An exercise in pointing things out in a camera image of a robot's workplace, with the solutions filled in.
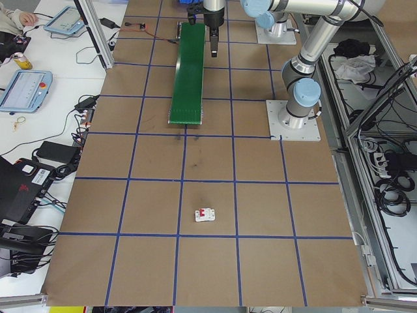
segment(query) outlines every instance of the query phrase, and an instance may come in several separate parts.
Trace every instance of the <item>wire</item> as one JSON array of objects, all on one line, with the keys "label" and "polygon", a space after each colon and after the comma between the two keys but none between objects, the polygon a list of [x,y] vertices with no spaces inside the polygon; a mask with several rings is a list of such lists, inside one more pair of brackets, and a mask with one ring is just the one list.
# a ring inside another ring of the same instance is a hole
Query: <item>wire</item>
[{"label": "wire", "polygon": [[293,18],[293,21],[294,21],[294,23],[295,23],[295,27],[296,27],[296,29],[298,29],[298,32],[300,32],[300,28],[298,28],[298,23],[297,23],[297,21],[295,20],[294,14],[293,14],[293,13],[290,13],[289,15],[291,15],[291,17]]},{"label": "wire", "polygon": [[40,26],[45,26],[45,24],[36,25],[34,28],[28,29],[26,32],[23,33],[23,36],[26,36],[26,34],[30,31],[38,29]]},{"label": "wire", "polygon": [[34,12],[33,14],[36,14],[36,15],[42,15],[42,16],[45,16],[45,17],[47,17],[47,18],[53,18],[53,16],[46,15],[46,14],[43,14],[43,13],[37,13],[37,12]]},{"label": "wire", "polygon": [[80,61],[78,61],[78,55],[79,55],[82,51],[84,51],[84,50],[86,50],[86,49],[91,49],[91,48],[93,48],[93,47],[94,47],[94,46],[84,47],[84,48],[82,48],[81,50],[78,50],[78,51],[76,52],[76,63],[77,63],[77,64],[85,64],[85,65],[88,65],[88,64],[93,63],[93,62],[94,62],[94,60],[95,60],[95,59],[97,59],[98,54],[96,54],[96,56],[95,56],[95,57],[93,57],[93,59],[92,59],[91,61],[89,61],[89,62],[80,62]]},{"label": "wire", "polygon": [[384,27],[384,23],[381,22],[378,17],[375,15],[370,15],[366,10],[364,10],[358,3],[354,2],[353,0],[348,0],[351,4],[353,4],[359,11],[363,12],[370,20],[375,22],[379,27]]},{"label": "wire", "polygon": [[69,36],[65,36],[65,37],[52,37],[52,34],[53,34],[53,33],[50,33],[50,38],[51,38],[51,39],[61,39],[61,40],[66,40],[66,39],[69,39],[69,38],[79,38],[79,37],[81,37],[82,35],[84,35],[86,32],[87,32],[87,31],[83,31],[83,32],[82,32],[82,33],[80,33],[78,36],[69,35]]},{"label": "wire", "polygon": [[72,112],[74,112],[75,110],[76,110],[76,109],[72,109],[71,111],[69,111],[69,112],[67,113],[67,115],[66,115],[66,117],[65,117],[64,127],[63,127],[62,131],[61,131],[59,134],[57,134],[57,135],[52,135],[52,136],[48,136],[48,137],[41,138],[41,139],[37,139],[37,140],[33,140],[33,141],[31,141],[31,142],[23,142],[23,143],[19,143],[18,145],[15,145],[13,148],[11,148],[9,151],[2,153],[2,154],[0,155],[0,157],[2,157],[3,155],[7,155],[7,154],[9,154],[10,152],[12,152],[12,151],[14,151],[15,149],[17,149],[18,147],[20,147],[21,145],[29,145],[29,144],[31,144],[31,143],[35,143],[35,142],[43,142],[44,140],[48,140],[48,139],[55,138],[55,137],[58,137],[58,136],[62,135],[62,134],[64,133],[65,129],[66,129],[66,124],[67,124],[67,122],[68,122],[68,116],[70,116],[70,114],[71,114]]}]

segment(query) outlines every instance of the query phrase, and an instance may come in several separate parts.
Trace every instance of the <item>person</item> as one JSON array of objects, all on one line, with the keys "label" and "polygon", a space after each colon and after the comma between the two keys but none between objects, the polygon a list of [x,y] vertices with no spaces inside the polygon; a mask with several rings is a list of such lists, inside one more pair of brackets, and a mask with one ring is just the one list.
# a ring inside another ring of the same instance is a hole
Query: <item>person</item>
[{"label": "person", "polygon": [[0,61],[3,62],[6,57],[16,52],[16,49],[24,49],[24,47],[16,47],[13,43],[16,35],[22,35],[22,29],[25,26],[34,26],[38,21],[38,17],[29,12],[16,9],[8,10],[0,2]]}]

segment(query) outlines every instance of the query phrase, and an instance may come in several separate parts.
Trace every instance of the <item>small white object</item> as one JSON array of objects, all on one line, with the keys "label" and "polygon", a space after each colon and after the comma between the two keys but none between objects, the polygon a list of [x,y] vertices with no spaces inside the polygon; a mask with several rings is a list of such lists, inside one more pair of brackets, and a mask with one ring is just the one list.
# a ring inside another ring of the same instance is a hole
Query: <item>small white object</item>
[{"label": "small white object", "polygon": [[196,222],[208,222],[214,220],[216,217],[214,215],[214,209],[205,207],[195,211],[195,221]]},{"label": "small white object", "polygon": [[25,165],[22,169],[22,171],[24,171],[25,173],[31,173],[33,171],[33,166],[30,165]]},{"label": "small white object", "polygon": [[268,111],[269,133],[271,140],[287,141],[305,141],[305,142],[319,142],[320,133],[317,121],[315,119],[309,119],[307,123],[301,129],[288,129],[282,126],[278,120],[278,113],[287,105],[286,100],[267,100],[266,109]]}]

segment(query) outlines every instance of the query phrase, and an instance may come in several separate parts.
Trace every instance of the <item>power adapter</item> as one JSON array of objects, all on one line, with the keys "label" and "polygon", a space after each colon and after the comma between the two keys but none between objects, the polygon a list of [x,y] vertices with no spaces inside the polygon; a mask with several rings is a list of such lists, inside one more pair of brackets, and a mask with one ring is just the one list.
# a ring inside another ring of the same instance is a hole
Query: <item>power adapter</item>
[{"label": "power adapter", "polygon": [[79,157],[79,147],[44,141],[40,148],[36,150],[36,156],[46,160],[69,164]]},{"label": "power adapter", "polygon": [[115,22],[113,22],[113,21],[109,20],[108,18],[100,18],[100,23],[101,23],[103,26],[106,26],[106,27],[108,27],[108,28],[110,28],[110,29],[113,29],[113,28],[120,28],[120,26],[118,26]]},{"label": "power adapter", "polygon": [[78,102],[74,107],[77,111],[79,111],[81,113],[83,111],[83,109],[92,108],[93,106],[95,106],[96,101],[99,97],[100,97],[100,95],[90,96],[90,97],[82,100],[81,102]]}]

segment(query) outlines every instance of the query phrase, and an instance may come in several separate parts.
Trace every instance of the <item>blue tape line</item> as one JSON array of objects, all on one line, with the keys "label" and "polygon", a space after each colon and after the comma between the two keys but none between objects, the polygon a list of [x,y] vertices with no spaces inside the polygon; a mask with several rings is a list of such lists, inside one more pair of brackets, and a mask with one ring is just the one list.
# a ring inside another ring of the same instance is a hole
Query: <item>blue tape line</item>
[{"label": "blue tape line", "polygon": [[[226,3],[226,14],[229,17],[229,5]],[[242,300],[242,279],[240,275],[240,250],[239,250],[239,225],[238,225],[238,206],[237,206],[237,185],[236,185],[236,151],[235,151],[235,124],[233,116],[233,89],[232,89],[232,72],[231,72],[231,55],[230,55],[230,29],[229,21],[227,20],[227,57],[229,61],[229,95],[230,95],[230,116],[231,116],[231,131],[232,131],[232,158],[233,158],[233,197],[235,201],[235,230],[236,230],[236,270],[237,270],[237,287],[238,287],[238,301],[239,306],[243,305]]]},{"label": "blue tape line", "polygon": [[283,144],[282,144],[282,137],[280,138],[280,148],[281,148],[281,157],[282,157],[282,164],[283,164],[283,170],[284,170],[285,187],[287,189],[287,198],[288,198],[289,213],[290,213],[290,217],[291,217],[291,226],[293,227],[294,244],[295,244],[295,254],[296,254],[296,258],[297,258],[298,274],[300,275],[302,298],[304,300],[304,306],[307,306],[308,305],[308,302],[307,302],[307,295],[306,295],[306,287],[304,285],[304,279],[303,279],[303,276],[302,276],[302,268],[301,268],[301,260],[300,260],[300,251],[298,249],[298,243],[297,243],[297,238],[296,238],[296,230],[295,230],[293,206],[292,206],[292,203],[291,203],[291,194],[290,194],[290,191],[289,191],[288,175],[287,175],[287,166],[286,166],[286,163],[285,163],[285,153],[284,153],[284,147],[283,147]]},{"label": "blue tape line", "polygon": [[109,236],[109,237],[170,237],[170,238],[239,238],[239,239],[298,239],[298,240],[353,240],[351,236],[285,236],[285,235],[199,235],[192,233],[93,233],[61,231],[64,236]]},{"label": "blue tape line", "polygon": [[182,211],[182,193],[184,191],[184,174],[185,174],[185,163],[186,163],[186,154],[187,154],[187,125],[184,128],[184,151],[182,152],[182,167],[181,167],[181,182],[180,182],[180,198],[178,205],[178,221],[177,221],[177,242],[175,246],[175,267],[174,267],[174,290],[173,290],[173,300],[172,303],[175,305],[177,303],[177,276],[178,276],[178,255],[179,255],[179,245],[180,245],[180,229],[181,229],[181,211]]}]

